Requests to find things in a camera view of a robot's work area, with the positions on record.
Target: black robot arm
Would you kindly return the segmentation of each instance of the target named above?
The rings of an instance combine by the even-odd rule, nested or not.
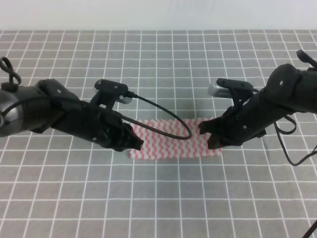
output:
[[[140,150],[143,140],[123,120],[174,139],[186,140],[192,135],[188,125],[177,115],[129,91],[125,84],[100,79],[95,83],[96,95],[85,102],[55,79],[40,80],[34,86],[19,86],[21,78],[7,58],[0,58],[0,69],[9,74],[9,82],[2,83],[0,89],[0,137],[25,130],[43,133],[51,127],[104,148]],[[127,104],[132,98],[150,103],[179,120],[188,136],[160,131],[112,109],[115,102]]]
[[[295,112],[317,113],[317,62],[303,51],[297,55],[303,62],[312,66],[301,71],[290,64],[274,70],[266,87],[257,91],[245,81],[218,79],[211,85],[212,96],[232,98],[234,106],[216,119],[204,121],[199,125],[200,133],[209,132],[210,149],[224,146],[240,146],[245,141],[266,134],[265,128]]]

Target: cloth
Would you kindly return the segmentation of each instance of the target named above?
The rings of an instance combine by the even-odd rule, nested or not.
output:
[[[199,134],[198,124],[204,120],[210,119],[199,118],[184,120],[193,134],[193,136],[188,140],[172,139],[167,136],[159,135],[138,125],[133,125],[132,127],[134,132],[138,137],[144,140],[144,144],[140,151],[134,149],[131,150],[130,157],[132,159],[157,160],[163,158],[196,158],[220,155],[221,149],[208,149],[207,140],[210,134]],[[186,128],[184,128],[184,126],[175,119],[151,119],[139,121],[171,134],[180,136],[187,135]]]

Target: towel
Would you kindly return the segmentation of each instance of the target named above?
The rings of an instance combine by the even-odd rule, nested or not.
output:
[[[211,119],[198,118],[184,120],[193,134],[193,136],[188,140],[172,139],[167,136],[159,135],[138,125],[133,125],[132,127],[134,132],[138,137],[144,140],[144,144],[140,151],[134,149],[131,150],[130,157],[132,159],[157,160],[221,155],[221,149],[208,149],[207,140],[210,137],[210,134],[199,134],[198,124],[205,120]],[[151,119],[138,121],[174,135],[186,136],[188,134],[186,128],[176,119]]]

